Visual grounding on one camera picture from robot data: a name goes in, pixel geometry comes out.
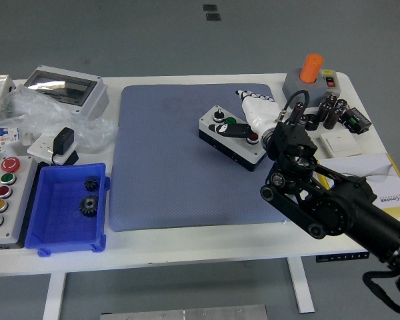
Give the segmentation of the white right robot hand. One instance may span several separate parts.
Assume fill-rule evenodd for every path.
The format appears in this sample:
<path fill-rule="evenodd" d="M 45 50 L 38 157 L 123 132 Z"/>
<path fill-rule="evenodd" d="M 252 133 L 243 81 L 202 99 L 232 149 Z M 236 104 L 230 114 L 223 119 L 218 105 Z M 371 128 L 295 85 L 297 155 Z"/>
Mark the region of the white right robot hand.
<path fill-rule="evenodd" d="M 237 90 L 236 94 L 241 98 L 241 107 L 247 123 L 209 125 L 209 130 L 230 138 L 248 138 L 253 133 L 257 134 L 258 138 L 263 138 L 272 134 L 281 112 L 274 99 L 251 91 Z"/>

